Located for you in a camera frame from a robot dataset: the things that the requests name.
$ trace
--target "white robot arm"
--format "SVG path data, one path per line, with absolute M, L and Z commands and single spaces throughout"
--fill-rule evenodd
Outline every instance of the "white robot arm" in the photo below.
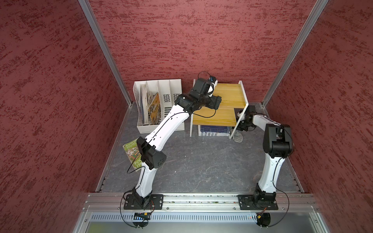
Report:
M 141 208 L 145 209 L 149 204 L 157 169 L 166 160 L 166 155 L 161 150 L 171 134 L 191 113 L 203 106 L 218 109 L 222 98 L 212 95 L 216 85 L 217 79 L 213 76 L 210 76 L 209 79 L 197 79 L 188 94 L 178 96 L 175 105 L 159 126 L 145 138 L 137 139 L 142 169 L 139 181 L 133 188 L 132 194 Z
M 248 127 L 259 127 L 264 131 L 263 149 L 266 153 L 264 169 L 254 194 L 239 195 L 242 210 L 277 210 L 276 183 L 281 166 L 285 159 L 293 152 L 291 129 L 288 125 L 279 124 L 266 115 L 257 113 L 255 106 L 249 106 L 244 119 L 237 129 L 248 131 Z

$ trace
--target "black mounting plate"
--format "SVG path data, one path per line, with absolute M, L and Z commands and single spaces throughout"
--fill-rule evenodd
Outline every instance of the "black mounting plate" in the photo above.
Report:
M 161 210 L 163 206 L 163 194 L 151 194 L 149 203 L 151 206 L 149 206 L 149 210 Z M 141 206 L 138 204 L 138 202 L 134 199 L 133 194 L 128 194 L 126 196 L 126 200 L 124 203 L 123 209 L 125 210 L 142 210 Z
M 262 211 L 267 207 L 266 210 L 278 210 L 276 201 L 258 201 L 257 204 L 253 204 L 253 195 L 237 195 L 238 203 L 241 210 L 260 210 Z

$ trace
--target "magazine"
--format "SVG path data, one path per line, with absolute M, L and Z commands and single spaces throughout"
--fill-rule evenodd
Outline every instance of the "magazine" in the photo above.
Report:
M 137 139 L 123 145 L 123 149 L 126 152 L 129 161 L 132 163 L 136 159 L 136 161 L 132 164 L 134 169 L 141 167 L 141 154 L 139 152 L 139 148 L 137 147 L 136 141 Z
M 149 105 L 149 124 L 157 125 L 161 119 L 161 101 L 159 99 L 159 93 L 157 93 L 152 99 Z

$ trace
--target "metal corner post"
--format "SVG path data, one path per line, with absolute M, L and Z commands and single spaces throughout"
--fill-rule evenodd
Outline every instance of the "metal corner post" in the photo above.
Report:
M 93 34 L 95 35 L 98 41 L 98 44 L 100 45 L 102 52 L 105 55 L 107 63 L 109 64 L 110 69 L 112 70 L 113 75 L 118 82 L 120 90 L 122 91 L 124 98 L 127 101 L 128 106 L 132 106 L 131 97 L 129 96 L 126 86 L 124 85 L 122 76 L 118 70 L 118 67 L 115 64 L 114 58 L 109 50 L 109 47 L 107 46 L 104 35 L 102 34 L 100 27 L 98 26 L 98 23 L 97 23 L 96 17 L 93 14 L 91 5 L 89 4 L 88 0 L 78 0 L 78 1 L 79 1 L 80 6 L 83 9 L 83 12 L 88 20 L 88 23 L 91 26 Z
M 303 43 L 305 42 L 308 34 L 311 32 L 313 26 L 315 25 L 317 19 L 319 18 L 321 12 L 324 10 L 327 2 L 329 0 L 317 0 L 314 7 L 312 8 L 310 15 L 308 16 L 306 22 L 304 23 L 301 31 L 297 39 L 295 40 L 293 46 L 290 49 L 288 56 L 286 57 L 285 61 L 282 64 L 279 72 L 277 73 L 275 79 L 273 80 L 272 85 L 267 91 L 266 96 L 263 99 L 262 105 L 266 106 L 271 99 L 273 93 L 275 92 L 276 88 L 280 84 L 282 78 L 284 77 L 286 71 L 288 70 L 289 66 L 293 62 L 295 56 L 299 52 L 300 48 L 302 47 Z

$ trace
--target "wooden shelf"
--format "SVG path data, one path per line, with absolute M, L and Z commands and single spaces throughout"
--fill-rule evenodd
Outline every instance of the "wooden shelf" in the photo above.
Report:
M 214 125 L 214 126 L 236 126 L 236 116 L 234 108 L 245 108 L 246 102 L 242 87 L 240 84 L 221 84 L 218 83 L 215 87 L 213 95 L 221 96 L 222 102 L 216 114 L 211 118 L 204 118 L 193 115 L 194 125 Z M 202 109 L 194 113 L 201 116 L 211 116 L 215 110 L 202 107 Z

